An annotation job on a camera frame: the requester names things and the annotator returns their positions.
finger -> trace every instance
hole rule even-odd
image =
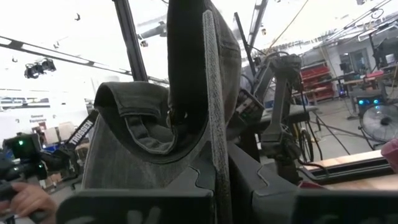
[[[10,207],[10,202],[8,201],[0,202],[0,211],[8,209],[9,207]]]
[[[14,198],[12,198],[10,203],[10,208],[12,211],[16,211],[19,204],[21,204],[29,196],[28,191],[19,192]]]
[[[23,183],[23,182],[15,182],[12,183],[12,188],[16,191],[16,192],[21,192],[23,190],[25,190],[29,184],[28,183]]]
[[[27,206],[25,206],[21,211],[19,211],[17,214],[19,217],[26,217],[30,215],[32,212],[38,210],[40,206],[43,204],[43,199],[42,198],[37,198],[36,200],[32,201],[29,203]]]
[[[43,201],[43,200],[41,200],[41,198],[40,197],[37,197],[37,196],[35,196],[35,195],[31,195],[31,196],[29,196],[29,197],[27,197],[25,200],[23,200],[18,206],[17,206],[17,208],[15,209],[15,213],[16,214],[18,214],[19,216],[21,216],[21,217],[24,217],[24,215],[22,214],[22,212],[24,211],[24,210],[30,210],[30,209],[34,209],[34,208],[30,208],[30,207],[32,207],[32,205],[34,204],[34,203],[36,203],[36,201]]]

red shelving unit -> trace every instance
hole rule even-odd
[[[314,96],[317,101],[333,98],[335,96],[333,82],[320,83],[331,78],[330,69],[326,62],[302,67],[301,77],[309,101],[314,101]]]

hand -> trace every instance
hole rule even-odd
[[[43,223],[55,223],[57,204],[41,186],[18,182],[13,183],[12,188],[18,194],[12,198],[11,202],[0,202],[0,211],[10,208],[19,217],[27,217],[32,212],[40,209],[49,215],[48,219]]]

wooden tabletop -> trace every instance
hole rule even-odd
[[[328,167],[377,157],[381,157],[380,150],[364,152],[350,156],[342,156],[334,159],[326,159],[315,163]],[[333,190],[398,190],[398,174],[331,184],[327,185],[326,187]]]

person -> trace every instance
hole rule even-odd
[[[11,209],[18,217],[24,218],[36,210],[43,210],[48,214],[48,217],[42,224],[56,224],[55,213],[57,211],[57,204],[41,186],[23,182],[12,183],[11,185],[18,193],[10,202],[0,202],[1,213]]]

